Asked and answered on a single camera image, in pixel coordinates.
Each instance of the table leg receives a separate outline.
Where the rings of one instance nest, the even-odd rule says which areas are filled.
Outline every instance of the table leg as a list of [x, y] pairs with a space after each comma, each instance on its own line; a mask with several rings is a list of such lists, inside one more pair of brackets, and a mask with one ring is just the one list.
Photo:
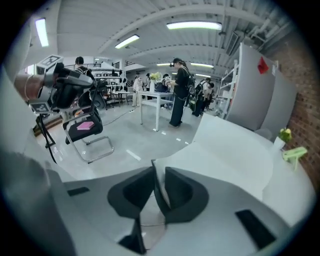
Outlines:
[[138, 93], [139, 96], [139, 104], [140, 104], [140, 124], [142, 124], [142, 95]]
[[160, 117], [160, 104], [161, 103], [161, 97], [156, 97], [156, 115], [155, 115], [155, 130], [159, 131], [159, 117]]

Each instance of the brick wall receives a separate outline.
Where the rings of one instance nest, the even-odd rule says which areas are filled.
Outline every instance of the brick wall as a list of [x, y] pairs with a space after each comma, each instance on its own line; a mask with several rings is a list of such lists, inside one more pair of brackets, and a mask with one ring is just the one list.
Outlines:
[[297, 97], [288, 124], [292, 140], [286, 149], [300, 146], [308, 153], [300, 163], [309, 175], [316, 190], [320, 189], [320, 82], [318, 67], [312, 52], [297, 32], [287, 35], [265, 53], [278, 60], [280, 71], [297, 87]]

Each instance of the ceiling light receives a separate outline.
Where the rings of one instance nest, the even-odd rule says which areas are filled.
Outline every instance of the ceiling light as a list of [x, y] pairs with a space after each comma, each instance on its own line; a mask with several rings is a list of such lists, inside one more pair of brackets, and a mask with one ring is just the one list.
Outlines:
[[40, 39], [40, 43], [42, 47], [49, 46], [48, 35], [46, 30], [46, 19], [38, 19], [35, 21], [36, 31], [38, 32], [38, 36]]
[[170, 63], [159, 63], [159, 64], [157, 64], [157, 66], [170, 66]]
[[222, 24], [218, 22], [208, 22], [208, 21], [182, 21], [182, 22], [173, 22], [166, 25], [170, 30], [176, 29], [210, 29], [210, 30], [221, 30]]
[[199, 67], [205, 67], [205, 68], [213, 68], [213, 65], [207, 65], [207, 64], [201, 64], [201, 63], [190, 63], [192, 66], [199, 66]]
[[135, 35], [129, 37], [128, 39], [124, 40], [123, 42], [117, 44], [117, 45], [115, 46], [115, 48], [120, 49], [120, 48], [122, 48], [122, 47], [124, 47], [124, 46], [126, 46], [126, 45], [128, 45], [128, 44], [130, 44], [130, 43], [132, 43], [133, 41], [138, 40], [139, 38], [140, 38], [140, 37], [135, 34]]
[[204, 78], [211, 78], [210, 75], [205, 75], [205, 74], [195, 74], [198, 77], [204, 77]]

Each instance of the green clip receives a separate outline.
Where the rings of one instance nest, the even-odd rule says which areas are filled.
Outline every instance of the green clip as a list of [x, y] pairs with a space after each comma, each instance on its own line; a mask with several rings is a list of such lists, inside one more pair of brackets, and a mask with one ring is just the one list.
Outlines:
[[300, 146], [294, 149], [290, 149], [287, 151], [284, 151], [282, 153], [282, 157], [285, 161], [289, 161], [291, 164], [294, 165], [294, 170], [297, 170], [297, 165], [299, 158], [302, 157], [304, 154], [306, 154], [308, 151], [305, 147]]

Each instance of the black fisheye border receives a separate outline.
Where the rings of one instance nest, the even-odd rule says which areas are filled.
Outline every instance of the black fisheye border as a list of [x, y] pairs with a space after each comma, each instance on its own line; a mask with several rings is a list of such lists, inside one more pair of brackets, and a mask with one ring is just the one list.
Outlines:
[[[0, 15], [1, 21], [1, 45], [0, 61], [3, 62], [4, 57], [10, 48], [11, 43], [20, 31], [26, 20], [41, 7], [46, 1], [33, 0], [33, 1], [6, 1], [3, 5], [3, 14]], [[320, 64], [320, 44], [319, 44], [319, 7], [318, 1], [288, 1], [276, 0], [275, 1], [285, 13], [295, 22], [296, 26], [301, 32], [306, 44], [309, 46], [310, 51], [314, 57], [316, 64]], [[1, 169], [5, 168], [0, 163], [0, 178]], [[47, 255], [42, 251], [37, 244], [31, 241], [28, 236], [22, 231], [21, 227], [15, 222], [11, 213], [6, 208], [3, 197], [0, 194], [0, 211], [1, 222], [4, 224], [0, 229], [1, 237], [4, 238], [4, 243], [1, 246], [0, 253], [2, 255], [15, 255], [24, 253], [31, 253], [33, 255]], [[313, 255], [319, 251], [318, 244], [320, 230], [320, 204], [317, 200], [313, 212], [309, 219], [299, 230], [298, 234], [292, 241], [281, 251], [278, 255], [295, 255], [303, 253], [304, 255]]]

